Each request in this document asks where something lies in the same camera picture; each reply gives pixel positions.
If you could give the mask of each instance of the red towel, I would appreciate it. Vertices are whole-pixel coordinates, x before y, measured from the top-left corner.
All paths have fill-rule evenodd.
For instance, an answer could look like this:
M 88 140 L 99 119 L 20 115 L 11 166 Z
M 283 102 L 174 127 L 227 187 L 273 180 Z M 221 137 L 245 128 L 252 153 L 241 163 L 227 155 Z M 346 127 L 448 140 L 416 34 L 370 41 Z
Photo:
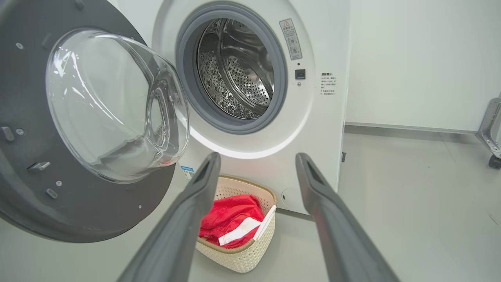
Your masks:
M 264 218 L 261 204 L 253 195 L 216 200 L 202 218 L 199 236 L 223 248 L 238 248 L 254 237 Z

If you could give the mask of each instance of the warning label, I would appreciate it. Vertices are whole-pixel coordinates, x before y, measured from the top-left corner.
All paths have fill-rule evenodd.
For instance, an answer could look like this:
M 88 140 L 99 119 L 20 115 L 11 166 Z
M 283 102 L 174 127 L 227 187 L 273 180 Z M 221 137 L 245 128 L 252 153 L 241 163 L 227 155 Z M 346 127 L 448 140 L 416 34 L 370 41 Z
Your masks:
M 195 175 L 195 171 L 192 168 L 181 166 L 186 180 L 190 181 Z
M 335 88 L 338 78 L 332 72 L 320 74 L 320 95 L 335 95 Z
M 301 54 L 301 46 L 299 46 L 298 35 L 296 34 L 294 23 L 291 19 L 287 19 L 280 21 L 279 24 L 284 33 L 285 40 L 287 41 L 291 60 L 301 59 L 303 55 Z

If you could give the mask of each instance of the barcode label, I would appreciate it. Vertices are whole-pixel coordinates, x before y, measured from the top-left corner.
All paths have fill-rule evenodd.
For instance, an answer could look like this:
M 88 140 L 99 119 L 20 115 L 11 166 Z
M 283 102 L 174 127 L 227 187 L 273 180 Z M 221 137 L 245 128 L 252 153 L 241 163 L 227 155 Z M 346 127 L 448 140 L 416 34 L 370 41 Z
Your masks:
M 195 175 L 195 171 L 190 167 L 181 166 L 181 169 L 183 170 L 184 176 L 186 177 L 186 180 L 188 180 L 188 181 L 190 181 L 193 178 L 193 176 Z

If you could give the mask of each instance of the beige basket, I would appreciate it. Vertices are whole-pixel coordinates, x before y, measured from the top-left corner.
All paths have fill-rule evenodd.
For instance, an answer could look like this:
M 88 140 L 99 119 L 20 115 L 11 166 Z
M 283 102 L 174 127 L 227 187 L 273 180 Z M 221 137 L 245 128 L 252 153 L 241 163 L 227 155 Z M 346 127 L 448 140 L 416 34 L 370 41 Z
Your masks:
M 265 215 L 254 239 L 235 249 L 222 248 L 200 237 L 196 243 L 196 249 L 208 258 L 240 273 L 253 270 L 265 254 L 275 232 L 275 210 L 277 208 L 277 197 L 270 189 L 235 177 L 219 177 L 215 200 L 244 194 L 256 196 Z

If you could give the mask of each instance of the caster wheel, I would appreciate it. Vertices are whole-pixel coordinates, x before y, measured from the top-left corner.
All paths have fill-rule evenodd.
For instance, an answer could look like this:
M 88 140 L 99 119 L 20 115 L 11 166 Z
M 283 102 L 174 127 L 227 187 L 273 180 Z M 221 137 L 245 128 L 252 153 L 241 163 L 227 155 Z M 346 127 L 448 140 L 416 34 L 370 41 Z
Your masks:
M 489 166 L 491 168 L 501 169 L 501 160 L 492 155 L 489 160 Z

